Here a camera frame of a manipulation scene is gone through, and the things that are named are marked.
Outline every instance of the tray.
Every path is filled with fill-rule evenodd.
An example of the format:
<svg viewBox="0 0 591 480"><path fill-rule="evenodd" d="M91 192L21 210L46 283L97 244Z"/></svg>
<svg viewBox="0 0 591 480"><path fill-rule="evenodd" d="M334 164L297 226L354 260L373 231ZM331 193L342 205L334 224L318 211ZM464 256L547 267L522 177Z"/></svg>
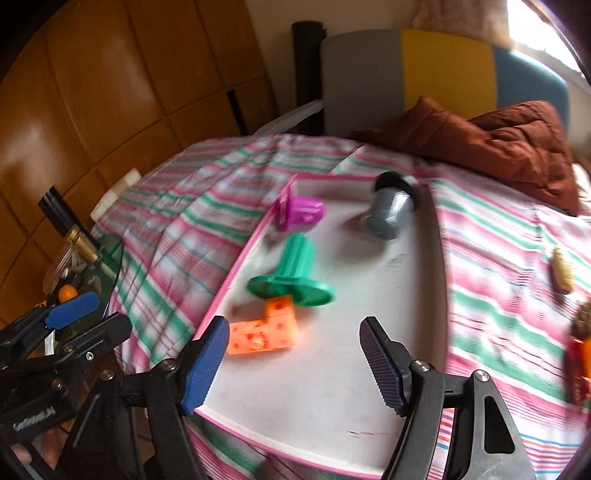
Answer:
<svg viewBox="0 0 591 480"><path fill-rule="evenodd" d="M402 420L386 407L359 345L359 324L376 316L414 358L444 367L447 295L433 202L422 205L399 239L384 243L360 231L374 179L299 175L282 195L319 197L326 216L307 236L316 244L311 277L330 284L333 303L296 307L298 345L226 355L198 412L278 456L335 473L379 478ZM288 234L264 216L218 292L198 338L214 315L230 322L263 317L264 302L245 286L273 272Z"/></svg>

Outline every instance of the striped tablecloth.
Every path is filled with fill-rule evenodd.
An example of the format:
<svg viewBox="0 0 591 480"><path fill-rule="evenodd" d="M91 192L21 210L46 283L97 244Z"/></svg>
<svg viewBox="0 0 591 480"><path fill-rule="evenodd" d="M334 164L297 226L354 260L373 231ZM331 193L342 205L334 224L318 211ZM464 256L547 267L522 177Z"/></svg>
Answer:
<svg viewBox="0 0 591 480"><path fill-rule="evenodd" d="M124 239L112 311L132 320L119 355L145 371L188 342L264 212L297 172L375 176L394 169L433 195L449 299L446 370L484 368L502 393L540 479L555 478L586 418L565 402L562 357L578 302L591 291L591 226L445 164L337 138L279 135L195 144L128 190L96 229ZM571 254L576 289L557 297L549 263ZM194 416L190 433L210 476L336 477L248 446ZM452 418L444 414L430 475L440 478Z"/></svg>

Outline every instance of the rust-colored blanket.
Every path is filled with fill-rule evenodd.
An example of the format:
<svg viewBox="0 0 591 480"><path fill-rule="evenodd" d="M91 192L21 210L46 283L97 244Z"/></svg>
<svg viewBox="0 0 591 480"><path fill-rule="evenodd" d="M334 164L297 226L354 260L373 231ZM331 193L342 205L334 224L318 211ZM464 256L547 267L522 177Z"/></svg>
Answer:
<svg viewBox="0 0 591 480"><path fill-rule="evenodd" d="M548 102L519 103L468 121L422 97L383 128L351 136L471 168L577 215L573 156L558 113Z"/></svg>

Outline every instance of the purple cylinder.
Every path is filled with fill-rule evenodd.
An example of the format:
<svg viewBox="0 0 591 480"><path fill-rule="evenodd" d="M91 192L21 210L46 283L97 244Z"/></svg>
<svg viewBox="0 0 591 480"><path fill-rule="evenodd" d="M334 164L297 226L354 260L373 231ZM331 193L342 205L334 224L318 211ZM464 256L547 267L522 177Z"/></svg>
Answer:
<svg viewBox="0 0 591 480"><path fill-rule="evenodd" d="M322 200L288 195L280 205L278 227L287 232L294 225L313 226L322 220L326 209Z"/></svg>

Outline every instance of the window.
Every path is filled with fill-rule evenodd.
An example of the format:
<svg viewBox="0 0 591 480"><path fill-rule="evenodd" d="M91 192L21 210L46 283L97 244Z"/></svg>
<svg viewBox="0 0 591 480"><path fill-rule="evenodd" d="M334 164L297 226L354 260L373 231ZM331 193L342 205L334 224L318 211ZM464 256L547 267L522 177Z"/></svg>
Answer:
<svg viewBox="0 0 591 480"><path fill-rule="evenodd" d="M551 26L536 15L521 0L507 0L509 14L509 36L512 40L523 43L535 50L545 51L560 60L567 67L580 73L572 53L564 45Z"/></svg>

